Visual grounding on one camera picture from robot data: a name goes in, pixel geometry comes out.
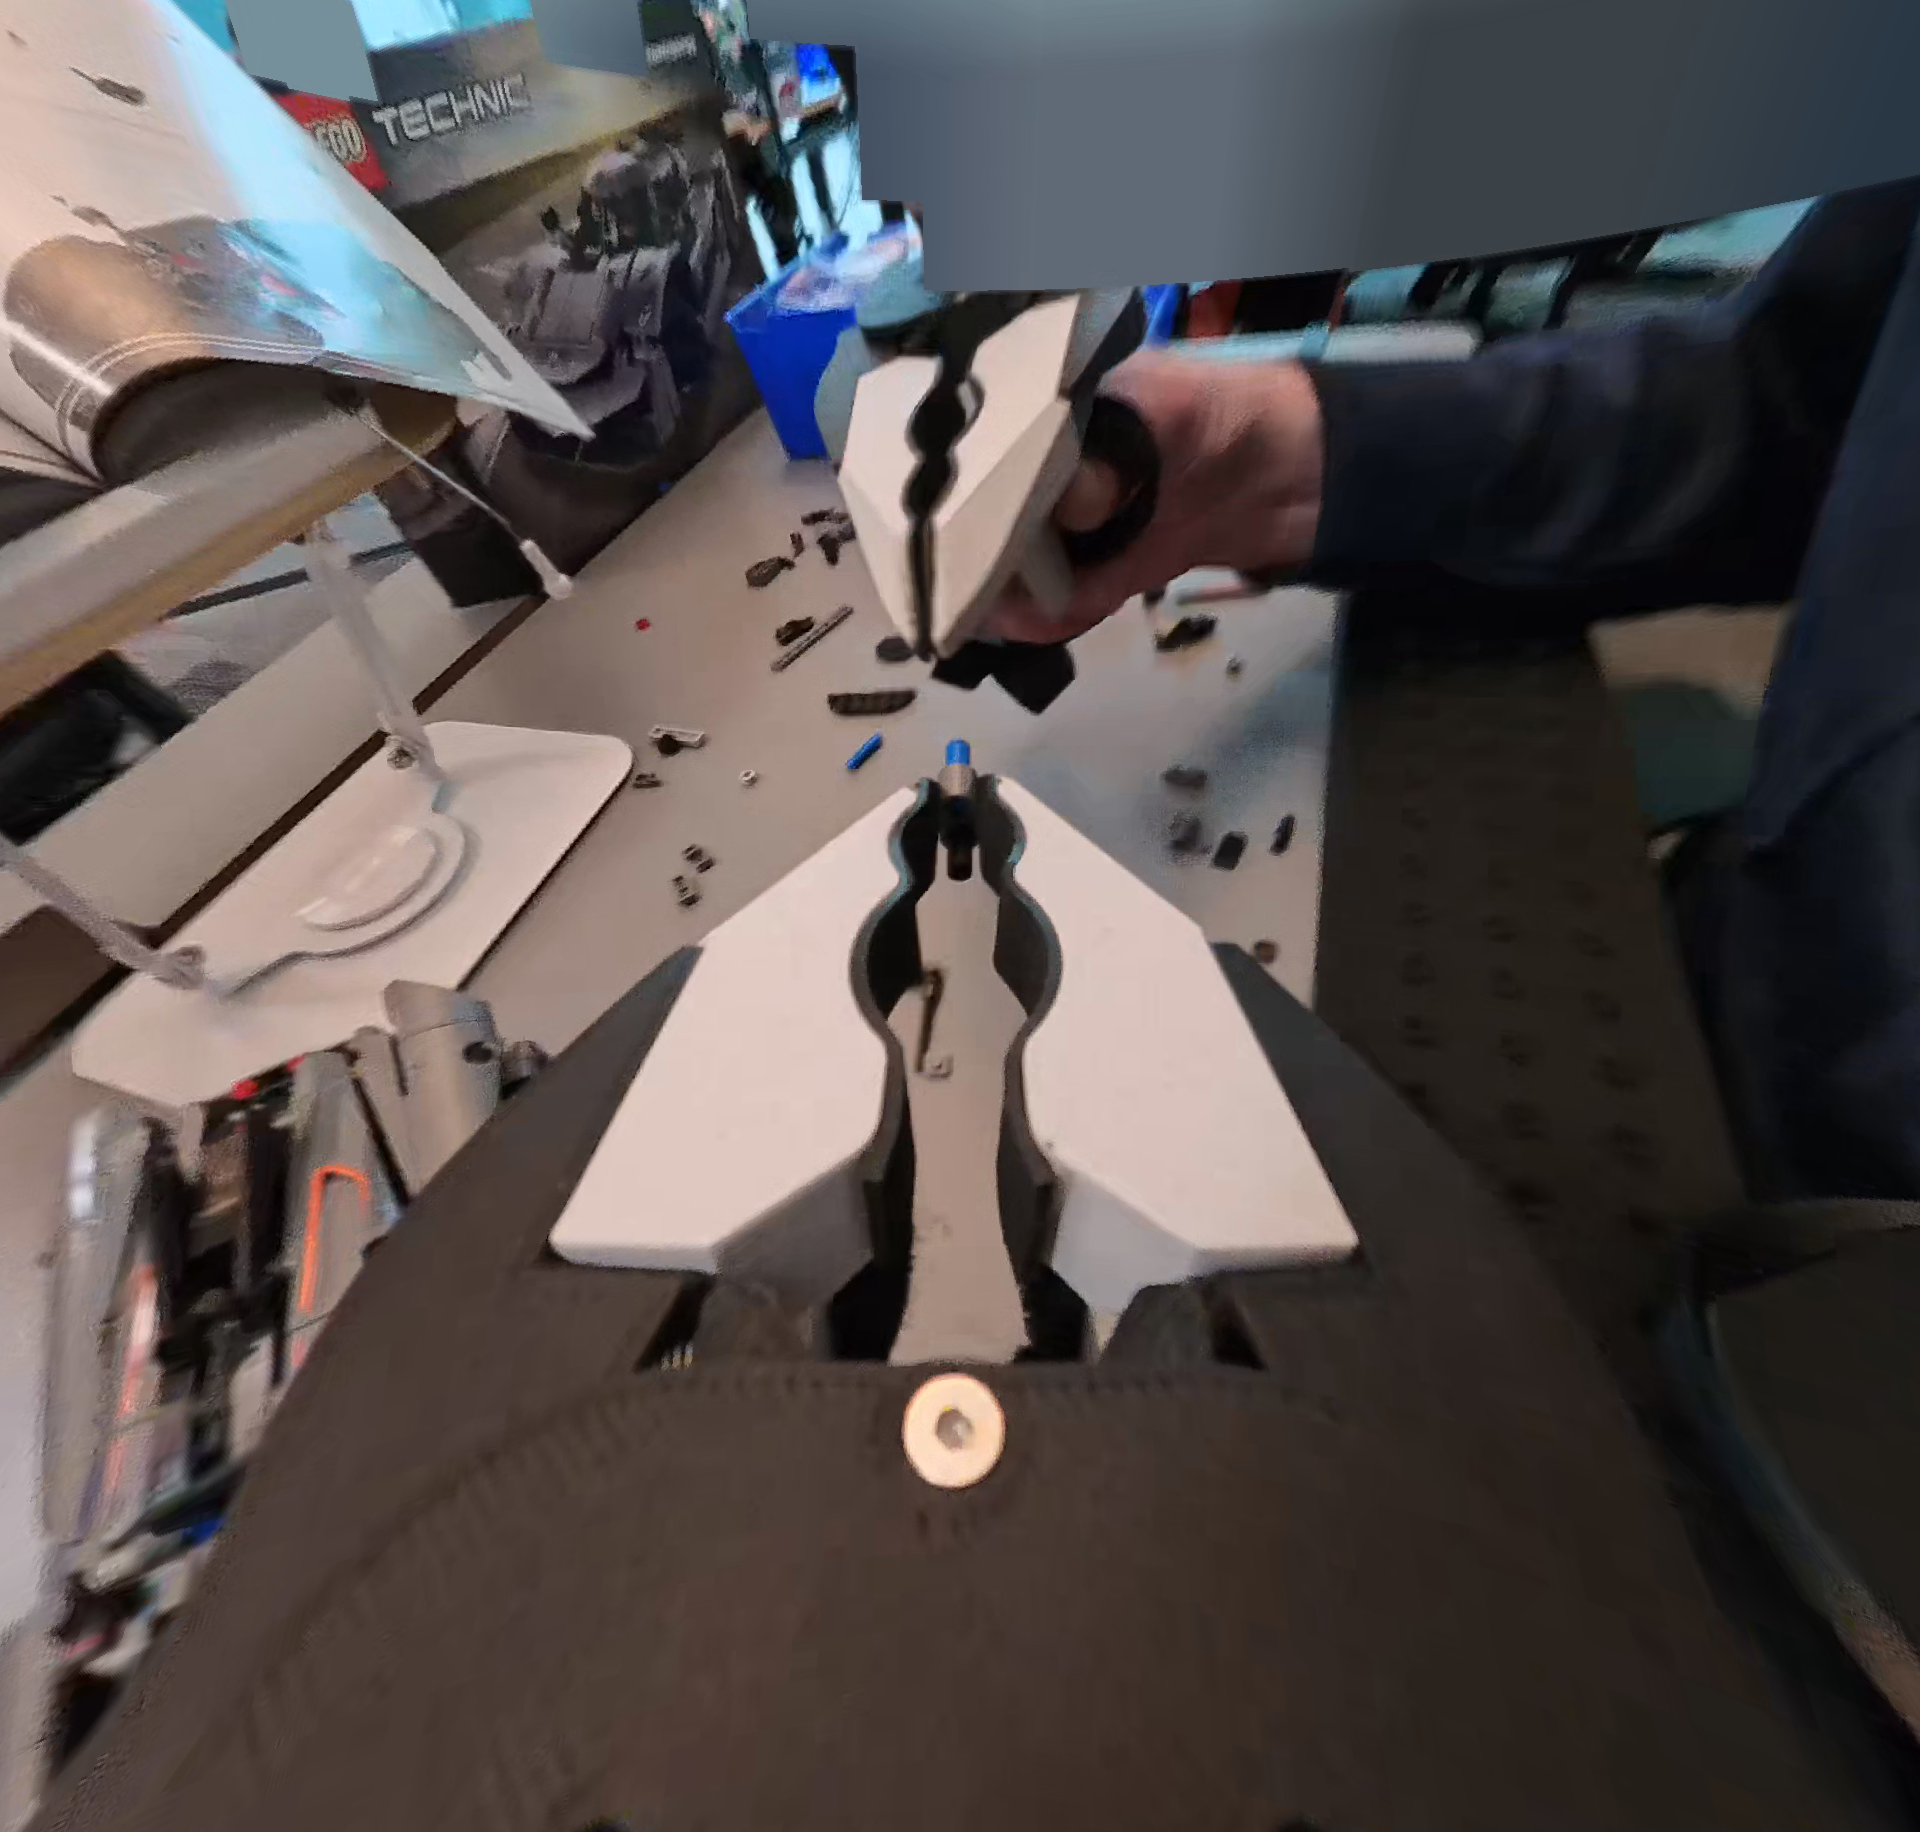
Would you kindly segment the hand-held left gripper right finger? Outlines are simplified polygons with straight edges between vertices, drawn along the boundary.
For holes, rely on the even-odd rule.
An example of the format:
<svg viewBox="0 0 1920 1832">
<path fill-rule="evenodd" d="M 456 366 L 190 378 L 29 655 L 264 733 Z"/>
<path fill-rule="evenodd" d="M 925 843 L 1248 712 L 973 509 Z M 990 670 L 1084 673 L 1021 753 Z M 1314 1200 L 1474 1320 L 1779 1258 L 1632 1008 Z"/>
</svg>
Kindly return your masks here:
<svg viewBox="0 0 1920 1832">
<path fill-rule="evenodd" d="M 1025 1351 L 1151 1289 L 1342 1266 L 1357 1223 L 1203 926 L 1011 777 L 973 794 L 996 898 L 1000 1221 Z"/>
</svg>

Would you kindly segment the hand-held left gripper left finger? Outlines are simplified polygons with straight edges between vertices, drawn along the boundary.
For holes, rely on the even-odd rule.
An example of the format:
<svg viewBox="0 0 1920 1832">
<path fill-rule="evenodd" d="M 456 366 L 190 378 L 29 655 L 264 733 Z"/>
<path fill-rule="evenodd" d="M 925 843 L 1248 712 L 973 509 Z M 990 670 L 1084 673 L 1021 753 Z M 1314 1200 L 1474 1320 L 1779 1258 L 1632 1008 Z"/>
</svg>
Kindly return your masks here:
<svg viewBox="0 0 1920 1832">
<path fill-rule="evenodd" d="M 888 1360 L 916 1255 L 907 1061 L 939 792 L 901 788 L 705 932 L 550 1245 L 767 1294 Z"/>
</svg>

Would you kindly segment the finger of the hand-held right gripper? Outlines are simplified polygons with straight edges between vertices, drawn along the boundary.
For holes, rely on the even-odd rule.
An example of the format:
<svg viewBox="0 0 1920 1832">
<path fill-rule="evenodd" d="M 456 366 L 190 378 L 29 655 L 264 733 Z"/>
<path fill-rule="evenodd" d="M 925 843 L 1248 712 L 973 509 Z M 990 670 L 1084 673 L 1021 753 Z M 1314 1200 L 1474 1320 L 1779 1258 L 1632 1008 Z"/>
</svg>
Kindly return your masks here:
<svg viewBox="0 0 1920 1832">
<path fill-rule="evenodd" d="M 865 365 L 836 466 L 888 616 L 922 658 L 950 659 L 975 622 L 975 366 Z"/>
<path fill-rule="evenodd" d="M 947 491 L 930 511 L 930 652 L 939 659 L 980 633 L 1009 584 L 1049 613 L 1072 593 L 1053 515 L 1080 460 L 1065 391 L 1080 303 L 1078 293 L 1045 297 L 973 347 L 964 426 L 947 456 Z"/>
</svg>

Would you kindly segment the person's right forearm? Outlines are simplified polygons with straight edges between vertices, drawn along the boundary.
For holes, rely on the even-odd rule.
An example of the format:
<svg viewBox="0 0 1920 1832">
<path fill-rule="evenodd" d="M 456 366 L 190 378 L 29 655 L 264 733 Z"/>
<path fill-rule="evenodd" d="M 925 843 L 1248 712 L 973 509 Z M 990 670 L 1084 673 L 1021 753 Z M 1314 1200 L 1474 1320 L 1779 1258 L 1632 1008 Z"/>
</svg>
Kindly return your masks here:
<svg viewBox="0 0 1920 1832">
<path fill-rule="evenodd" d="M 1314 366 L 1304 580 L 1509 618 L 1787 600 L 1916 234 L 1830 194 L 1732 293 L 1468 359 Z"/>
</svg>

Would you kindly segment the scattered small lego pieces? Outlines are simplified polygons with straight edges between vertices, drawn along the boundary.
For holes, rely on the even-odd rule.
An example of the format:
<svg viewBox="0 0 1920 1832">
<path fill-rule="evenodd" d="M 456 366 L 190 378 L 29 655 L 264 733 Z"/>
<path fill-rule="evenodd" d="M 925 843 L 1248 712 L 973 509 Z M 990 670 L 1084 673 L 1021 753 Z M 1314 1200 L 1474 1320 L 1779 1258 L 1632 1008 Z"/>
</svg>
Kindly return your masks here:
<svg viewBox="0 0 1920 1832">
<path fill-rule="evenodd" d="M 851 519 L 843 511 L 813 509 L 804 515 L 804 524 L 820 526 L 820 546 L 828 561 L 832 564 L 844 543 L 853 542 L 853 524 Z M 753 584 L 762 584 L 764 580 L 778 579 L 781 571 L 793 569 L 796 561 L 804 551 L 804 533 L 796 530 L 791 535 L 791 557 L 770 557 L 760 566 L 748 569 L 748 580 Z M 1254 600 L 1258 596 L 1256 583 L 1248 573 L 1237 573 L 1229 569 L 1206 569 L 1198 571 L 1198 580 L 1181 580 L 1181 584 L 1172 591 L 1172 602 L 1168 613 L 1162 610 L 1167 587 L 1150 587 L 1143 596 L 1143 608 L 1150 613 L 1150 631 L 1154 652 L 1159 655 L 1194 652 L 1206 645 L 1218 629 L 1218 613 L 1213 607 L 1234 600 Z M 789 669 L 791 659 L 801 658 L 808 648 L 815 648 L 824 639 L 828 639 L 841 623 L 851 618 L 851 603 L 836 607 L 825 618 L 820 616 L 799 616 L 786 618 L 776 628 L 776 662 L 775 670 L 781 673 Z M 1053 691 L 1056 686 L 1065 686 L 1072 678 L 1067 676 L 1069 652 L 1065 646 L 1039 646 L 1039 645 L 988 645 L 985 658 L 980 659 L 980 669 L 973 669 L 973 662 L 964 664 L 957 659 L 957 670 L 947 683 L 967 686 L 980 683 L 988 673 L 994 670 L 1000 659 L 1006 659 L 1006 676 L 1003 683 L 1009 686 L 1033 686 L 1037 698 L 1047 698 L 1053 702 Z M 888 664 L 907 664 L 910 662 L 910 645 L 901 636 L 888 636 L 877 645 L 877 659 Z M 1246 670 L 1244 655 L 1230 653 L 1225 659 L 1225 676 L 1234 678 Z M 912 712 L 917 702 L 917 688 L 907 683 L 890 683 L 877 689 L 862 691 L 830 691 L 825 704 L 828 712 L 836 717 L 853 719 L 855 723 L 879 721 L 883 717 L 894 717 Z M 670 726 L 656 723 L 647 735 L 647 746 L 661 758 L 678 756 L 684 752 L 695 752 L 707 746 L 707 735 L 690 728 L 690 726 Z M 649 758 L 641 758 L 641 768 L 632 772 L 634 788 L 661 788 L 662 777 L 655 768 L 647 768 Z M 1206 834 L 1206 813 L 1201 810 L 1205 794 L 1209 792 L 1213 779 L 1212 772 L 1197 761 L 1175 761 L 1165 766 L 1162 784 L 1168 794 L 1180 802 L 1188 802 L 1181 806 L 1172 819 L 1167 821 L 1167 840 L 1168 852 L 1176 859 L 1192 859 L 1197 854 L 1212 852 L 1209 863 L 1215 868 L 1232 870 L 1246 856 L 1248 842 L 1246 832 L 1229 824 L 1227 832 L 1218 840 L 1209 840 Z M 1291 849 L 1291 840 L 1294 837 L 1296 824 L 1294 811 L 1284 811 L 1278 828 L 1274 834 L 1271 850 L 1275 854 L 1284 854 Z M 700 847 L 688 847 L 684 854 L 695 870 L 709 868 L 711 854 Z M 1281 946 L 1279 941 L 1271 937 L 1256 939 L 1252 942 L 1252 954 L 1263 961 L 1263 966 L 1275 966 Z"/>
</svg>

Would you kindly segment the grey lego car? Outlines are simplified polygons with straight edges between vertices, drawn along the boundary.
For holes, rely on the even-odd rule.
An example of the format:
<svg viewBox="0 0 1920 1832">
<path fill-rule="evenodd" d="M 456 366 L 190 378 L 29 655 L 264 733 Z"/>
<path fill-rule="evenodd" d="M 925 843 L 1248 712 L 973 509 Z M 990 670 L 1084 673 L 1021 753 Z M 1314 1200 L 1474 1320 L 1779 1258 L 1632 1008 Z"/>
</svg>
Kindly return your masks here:
<svg viewBox="0 0 1920 1832">
<path fill-rule="evenodd" d="M 171 1629 L 365 1262 L 544 1062 L 468 992 L 178 1116 L 76 1125 L 51 1248 L 37 1605 L 5 1643 L 5 1825 Z"/>
</svg>

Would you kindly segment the dark lego set box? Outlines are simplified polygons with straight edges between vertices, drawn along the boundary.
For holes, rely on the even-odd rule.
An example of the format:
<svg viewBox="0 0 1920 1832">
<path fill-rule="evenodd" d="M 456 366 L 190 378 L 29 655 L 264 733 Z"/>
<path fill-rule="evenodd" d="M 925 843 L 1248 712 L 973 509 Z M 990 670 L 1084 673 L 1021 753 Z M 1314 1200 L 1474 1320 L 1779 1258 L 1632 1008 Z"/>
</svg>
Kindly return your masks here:
<svg viewBox="0 0 1920 1832">
<path fill-rule="evenodd" d="M 451 603 L 586 569 L 757 404 L 729 317 L 764 280 L 744 146 L 695 54 L 631 78 L 529 28 L 390 54 L 371 101 L 281 101 L 444 264 L 586 434 L 469 407 L 375 497 Z"/>
</svg>

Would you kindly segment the lego instruction booklet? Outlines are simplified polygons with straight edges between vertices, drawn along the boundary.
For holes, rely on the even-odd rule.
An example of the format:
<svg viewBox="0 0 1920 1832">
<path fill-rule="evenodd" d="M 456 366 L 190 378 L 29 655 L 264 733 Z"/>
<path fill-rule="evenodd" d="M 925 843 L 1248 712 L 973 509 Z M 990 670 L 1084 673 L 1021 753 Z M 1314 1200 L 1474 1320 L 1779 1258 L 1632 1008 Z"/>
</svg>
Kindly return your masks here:
<svg viewBox="0 0 1920 1832">
<path fill-rule="evenodd" d="M 106 482 L 160 378 L 267 368 L 588 421 L 171 0 L 2 0 L 10 423 Z"/>
</svg>

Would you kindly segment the person's right hand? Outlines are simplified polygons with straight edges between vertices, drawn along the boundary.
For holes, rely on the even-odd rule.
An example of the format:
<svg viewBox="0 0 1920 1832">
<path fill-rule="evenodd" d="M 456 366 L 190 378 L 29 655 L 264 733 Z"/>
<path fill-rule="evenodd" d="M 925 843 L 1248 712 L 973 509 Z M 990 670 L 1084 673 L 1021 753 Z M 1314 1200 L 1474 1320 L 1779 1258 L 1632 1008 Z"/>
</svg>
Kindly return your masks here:
<svg viewBox="0 0 1920 1832">
<path fill-rule="evenodd" d="M 1318 389 L 1301 365 L 1156 350 L 1121 362 L 1101 391 L 1156 438 L 1156 515 L 1130 549 L 1078 571 L 1056 608 L 1009 584 L 985 633 L 1063 645 L 1189 569 L 1234 569 L 1258 584 L 1301 577 L 1324 470 Z"/>
</svg>

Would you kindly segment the blue storage bin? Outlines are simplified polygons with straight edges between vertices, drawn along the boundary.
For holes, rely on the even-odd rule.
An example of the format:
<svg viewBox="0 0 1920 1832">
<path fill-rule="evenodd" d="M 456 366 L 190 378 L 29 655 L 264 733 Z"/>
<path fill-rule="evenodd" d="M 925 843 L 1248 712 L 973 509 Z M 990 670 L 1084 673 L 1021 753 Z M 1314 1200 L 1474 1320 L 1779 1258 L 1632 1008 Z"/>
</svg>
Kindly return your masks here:
<svg viewBox="0 0 1920 1832">
<path fill-rule="evenodd" d="M 801 271 L 760 284 L 726 312 L 753 383 L 789 459 L 828 459 L 815 401 L 841 336 L 855 327 L 853 296 L 830 284 L 799 300 L 786 292 Z"/>
</svg>

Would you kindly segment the person's dark jacket torso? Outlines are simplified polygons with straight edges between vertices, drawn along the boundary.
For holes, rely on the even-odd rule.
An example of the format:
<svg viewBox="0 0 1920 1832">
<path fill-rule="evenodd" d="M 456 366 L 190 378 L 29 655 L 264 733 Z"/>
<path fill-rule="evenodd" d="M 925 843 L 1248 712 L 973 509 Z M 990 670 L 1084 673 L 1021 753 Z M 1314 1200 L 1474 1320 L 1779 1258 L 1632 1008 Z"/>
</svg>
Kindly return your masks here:
<svg viewBox="0 0 1920 1832">
<path fill-rule="evenodd" d="M 1749 1188 L 1916 1202 L 1916 224 L 1800 557 L 1739 813 L 1667 859 Z"/>
</svg>

